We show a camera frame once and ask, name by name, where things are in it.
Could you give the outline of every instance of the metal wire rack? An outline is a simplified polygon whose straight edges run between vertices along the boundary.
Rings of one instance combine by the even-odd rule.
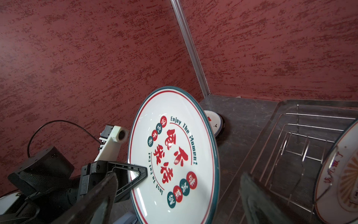
[[[244,159],[246,161],[250,154],[255,154],[257,158],[251,170],[247,170],[247,172],[258,178],[273,194],[285,201],[288,206],[304,216],[310,223],[318,221],[314,213],[315,203],[332,186],[331,183],[316,201],[313,200],[314,182],[319,169],[332,150],[335,140],[357,118],[358,114],[357,110],[352,110],[357,107],[357,102],[346,104],[338,102],[293,101],[291,106],[292,103],[296,103],[295,112],[280,115],[276,114],[278,111],[276,109]],[[353,113],[336,113],[340,114],[337,116],[327,115],[319,109],[316,110],[315,107],[308,110],[309,113],[305,113],[301,111],[301,105],[320,106],[320,108],[322,108],[321,106],[330,106],[334,110],[348,110]],[[332,161],[327,170],[328,174],[330,174]],[[225,223],[229,223],[238,203],[241,203],[240,194]],[[242,214],[239,223],[243,222],[245,222],[244,214]]]

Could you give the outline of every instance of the wall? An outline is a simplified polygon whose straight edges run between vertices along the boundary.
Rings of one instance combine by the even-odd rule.
[[[212,94],[358,100],[358,1],[182,5]]]
[[[168,0],[2,1],[0,5],[0,194],[24,161],[34,131],[66,119],[97,138],[106,124],[131,128],[156,88],[183,88],[203,99]],[[76,168],[98,144],[65,123],[34,138],[31,155],[55,145]],[[127,145],[118,158],[125,161]]]

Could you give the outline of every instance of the red wall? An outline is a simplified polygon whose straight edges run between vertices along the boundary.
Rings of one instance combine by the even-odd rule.
[[[7,175],[47,121],[73,121],[98,138],[107,123],[130,129],[156,88],[203,99],[169,0],[2,1],[0,47],[0,194],[15,188]],[[55,123],[31,155],[52,144],[76,174],[98,154],[82,130]],[[126,154],[127,145],[118,159]]]
[[[357,0],[182,0],[212,94],[358,100]]]

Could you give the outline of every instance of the white plate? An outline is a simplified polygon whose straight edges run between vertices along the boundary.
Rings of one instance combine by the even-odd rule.
[[[208,117],[210,126],[213,129],[214,136],[216,137],[221,131],[223,121],[220,115],[213,111],[204,110],[204,112],[206,114],[206,117]]]
[[[333,161],[330,169],[332,177],[328,174],[331,161]],[[358,218],[358,191],[356,199],[353,198],[358,190],[357,178],[358,120],[353,122],[335,142],[318,174],[314,199],[317,200],[332,182],[332,187],[322,196],[315,207],[316,214],[323,222],[344,224]]]
[[[128,163],[148,177],[131,191],[142,223],[211,223],[219,194],[214,135],[184,90],[162,87],[141,105],[129,138]],[[130,172],[130,180],[136,177]]]

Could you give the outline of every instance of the dish rack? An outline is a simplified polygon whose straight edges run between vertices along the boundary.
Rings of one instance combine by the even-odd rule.
[[[239,189],[240,176],[246,171],[309,223],[319,223],[314,212],[315,180],[325,158],[334,150],[335,140],[358,118],[357,108],[357,101],[280,102],[219,198],[219,204],[230,189]],[[223,223],[246,223],[240,193],[235,197]]]

